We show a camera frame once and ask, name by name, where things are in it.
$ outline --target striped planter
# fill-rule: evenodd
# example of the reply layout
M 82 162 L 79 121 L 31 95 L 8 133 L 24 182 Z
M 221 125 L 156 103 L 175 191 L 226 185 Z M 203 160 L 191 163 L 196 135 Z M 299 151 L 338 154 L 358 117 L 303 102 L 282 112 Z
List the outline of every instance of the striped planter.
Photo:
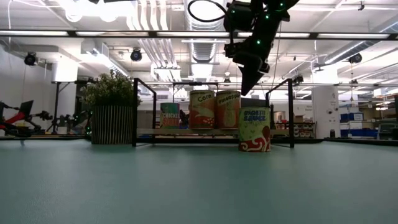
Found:
M 92 144 L 130 144 L 133 107 L 95 106 L 91 119 Z

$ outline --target pasta sauce can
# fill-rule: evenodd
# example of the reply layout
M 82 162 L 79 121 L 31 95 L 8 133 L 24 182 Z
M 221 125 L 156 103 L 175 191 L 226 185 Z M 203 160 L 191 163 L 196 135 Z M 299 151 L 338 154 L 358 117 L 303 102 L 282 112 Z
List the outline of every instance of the pasta sauce can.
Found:
M 271 150 L 270 108 L 248 107 L 239 110 L 239 150 Z

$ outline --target pillar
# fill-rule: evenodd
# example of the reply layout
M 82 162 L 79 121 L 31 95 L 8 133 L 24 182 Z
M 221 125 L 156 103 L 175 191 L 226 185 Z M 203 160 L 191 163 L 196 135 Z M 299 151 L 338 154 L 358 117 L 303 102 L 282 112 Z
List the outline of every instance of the pillar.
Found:
M 55 82 L 74 82 L 77 80 L 78 64 L 68 58 L 53 64 L 53 81 Z M 61 84 L 58 96 L 58 113 L 60 115 L 75 112 L 76 85 Z
M 337 69 L 332 66 L 312 74 L 314 83 L 338 83 Z M 313 120 L 317 123 L 318 139 L 340 137 L 340 113 L 336 86 L 318 86 L 312 88 Z
M 398 95 L 396 95 L 394 97 L 394 104 L 395 104 L 395 107 L 396 107 L 396 120 L 398 122 Z

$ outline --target black cable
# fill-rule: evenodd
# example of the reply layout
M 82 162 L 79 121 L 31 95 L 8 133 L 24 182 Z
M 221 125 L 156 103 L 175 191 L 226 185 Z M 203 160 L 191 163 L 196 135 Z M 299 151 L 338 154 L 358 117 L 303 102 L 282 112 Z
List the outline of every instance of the black cable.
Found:
M 215 19 L 208 19 L 208 20 L 197 18 L 197 17 L 196 17 L 195 15 L 193 15 L 192 12 L 191 12 L 191 5 L 192 5 L 193 3 L 195 3 L 195 2 L 198 2 L 198 1 L 206 1 L 206 2 L 211 2 L 211 3 L 215 4 L 219 9 L 221 9 L 221 10 L 224 12 L 224 15 L 223 15 L 223 16 L 220 16 L 220 17 L 218 17 L 218 18 L 215 18 Z M 191 1 L 191 2 L 188 4 L 188 9 L 187 9 L 187 10 L 188 10 L 189 15 L 190 15 L 192 18 L 194 18 L 194 19 L 196 19 L 197 21 L 199 21 L 199 22 L 216 22 L 216 21 L 219 21 L 220 19 L 227 18 L 228 23 L 229 23 L 229 41 L 230 41 L 230 44 L 234 44 L 234 37 L 233 37 L 234 29 L 233 29 L 233 25 L 232 25 L 232 18 L 231 18 L 231 16 L 228 14 L 227 10 L 225 10 L 224 7 L 223 7 L 220 3 L 214 2 L 214 1 L 212 1 L 212 0 L 193 0 L 193 1 Z

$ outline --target green leaves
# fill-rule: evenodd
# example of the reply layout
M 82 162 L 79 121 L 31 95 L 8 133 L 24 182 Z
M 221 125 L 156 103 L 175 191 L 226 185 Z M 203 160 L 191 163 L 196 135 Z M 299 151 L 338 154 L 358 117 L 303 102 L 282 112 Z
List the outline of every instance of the green leaves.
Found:
M 133 106 L 134 90 L 129 77 L 101 74 L 97 82 L 83 87 L 85 102 L 90 106 Z

